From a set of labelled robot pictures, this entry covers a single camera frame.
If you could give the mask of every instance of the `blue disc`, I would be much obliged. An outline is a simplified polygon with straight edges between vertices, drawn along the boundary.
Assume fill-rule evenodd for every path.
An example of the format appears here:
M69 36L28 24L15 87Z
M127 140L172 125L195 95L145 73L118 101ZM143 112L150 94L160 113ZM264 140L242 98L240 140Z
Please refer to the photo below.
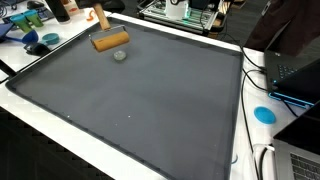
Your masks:
M254 109L254 115L264 124L273 124L276 122L276 116L266 107L256 107Z

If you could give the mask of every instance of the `gray tray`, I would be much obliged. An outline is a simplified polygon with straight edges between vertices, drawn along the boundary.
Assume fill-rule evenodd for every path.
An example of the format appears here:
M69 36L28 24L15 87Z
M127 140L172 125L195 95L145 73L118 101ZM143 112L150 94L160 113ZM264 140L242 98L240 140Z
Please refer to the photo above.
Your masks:
M97 24L7 88L168 179L229 179L241 54L109 20L126 25L129 44L97 53Z

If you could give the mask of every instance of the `wooden handle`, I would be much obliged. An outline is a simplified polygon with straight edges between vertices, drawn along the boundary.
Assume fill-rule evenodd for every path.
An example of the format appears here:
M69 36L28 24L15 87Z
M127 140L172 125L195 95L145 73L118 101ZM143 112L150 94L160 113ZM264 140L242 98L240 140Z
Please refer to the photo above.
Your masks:
M96 11L96 14L99 18L101 29L102 30L110 29L111 26L110 26L109 21L107 20L106 16L104 15L101 4L97 3L97 4L93 5L93 9Z

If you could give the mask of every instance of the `white surface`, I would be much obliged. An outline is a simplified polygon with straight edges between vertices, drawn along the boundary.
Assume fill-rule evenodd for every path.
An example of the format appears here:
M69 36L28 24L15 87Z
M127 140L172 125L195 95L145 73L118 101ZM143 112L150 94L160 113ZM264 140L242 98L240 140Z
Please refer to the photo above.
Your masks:
M14 14L22 13L27 10L27 2L19 3L18 9L16 11L8 10L8 15L11 16ZM63 44L70 38L79 34L83 30L91 27L98 22L98 18L95 18L93 21L86 21L84 13L71 16L71 22L69 24L60 25L58 21L53 18L44 22L43 27L34 27L33 29L37 31L39 35L39 41L42 36L48 33L58 33L60 37L60 42L58 44L49 46L50 49L54 49L59 45ZM8 37L22 38L25 35L21 30L9 31ZM37 60L38 56L28 55L26 50L23 48L25 44L15 42L15 41L5 41L0 44L0 59L8 64L13 70L18 71L26 65ZM0 81L4 80L7 77L5 73L0 71Z
M170 32L179 36L188 37L194 40L203 41L216 46L239 51L239 47L224 43L221 41L209 39L206 37L194 35L176 29L171 29L150 22L130 18L127 16L112 14L111 16L140 24L142 26L158 29L164 32ZM72 23L61 26L57 22L49 21L45 24L40 33L59 31L64 41L83 31L92 24L88 24L81 16L73 17ZM21 69L36 58L26 55L21 46L15 43L3 46L0 44L0 58L7 62L15 70ZM263 65L263 54L253 50L246 50L251 60L259 65ZM247 61L244 62L246 70L254 69ZM250 74L252 79L258 85L265 87L265 79L262 75L256 73ZM267 97L266 93L257 90L249 81L246 81L244 88L245 108L248 116L248 123L253 144L269 144L272 136L290 123L294 117L286 107L275 100ZM77 129L66 123L64 120L45 112L37 106L19 98L9 92L4 84L0 85L0 106L11 112L27 124L42 132L49 138L66 147L76 155L93 164L114 179L163 179L163 177L151 169L141 165L130 157L106 145L91 135ZM257 106L266 106L270 108L277 117L277 122L273 125L264 125L257 121L253 115L253 110ZM254 179L253 169L250 169L249 157L250 148L245 129L241 105L239 105L236 134L234 140L233 154L238 155L238 162L232 165L230 179L249 180ZM268 171L268 178L273 179L273 161L266 158L265 171Z

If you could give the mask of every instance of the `white table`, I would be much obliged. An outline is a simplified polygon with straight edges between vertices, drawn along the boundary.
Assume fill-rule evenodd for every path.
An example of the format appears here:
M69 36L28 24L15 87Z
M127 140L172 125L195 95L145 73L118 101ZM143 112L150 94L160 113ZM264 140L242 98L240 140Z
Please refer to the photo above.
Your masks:
M117 19L130 21L132 23L137 23L142 26L158 29L160 31L170 32L179 36L203 41L215 46L240 51L240 48L235 45L194 35L188 32L164 27L120 14L112 14L110 16ZM73 16L72 23L67 25L58 25L56 20L50 20L45 23L44 28L38 30L38 33L41 36L49 32L60 32L62 37L61 43L63 43L84 29L92 26L95 22L88 23L85 20L84 15L80 14ZM255 63L261 66L264 65L263 53L253 50L245 51L250 59ZM6 46L0 44L0 59L8 63L9 66L11 66L14 70L19 70L36 60L37 57L27 55L22 49L21 44L13 42ZM244 68L246 70L250 70L254 69L254 66L249 64L248 61L245 61ZM3 79L6 76L4 74L0 74L0 77L0 79ZM257 82L258 85L265 87L265 78L262 75L252 73L250 74L250 77L252 77L252 79ZM273 135L294 120L294 117L281 102L270 99L267 97L266 93L257 90L249 81L246 81L245 83L244 100L248 116L249 131L253 144L271 143ZM25 123L31 125L33 128L42 132L49 138L53 139L57 143L61 144L65 148L69 149L74 154L93 164L95 167L114 179L164 179L157 172L113 149L104 142L14 95L7 90L4 84L0 85L0 106L20 118ZM270 108L275 113L277 122L273 125L264 125L257 121L253 115L253 110L257 106L265 106ZM237 155L239 159L237 163L232 165L230 175L230 179L232 180L255 179L252 176L254 171L250 166L252 163L249 163L250 148L241 108L241 105L239 105L233 149L234 156ZM294 108L294 110L298 114L303 112L303 110L299 108ZM271 153L267 153L264 164L264 174L266 175L265 179L269 180L275 179L273 169L274 162L271 157Z

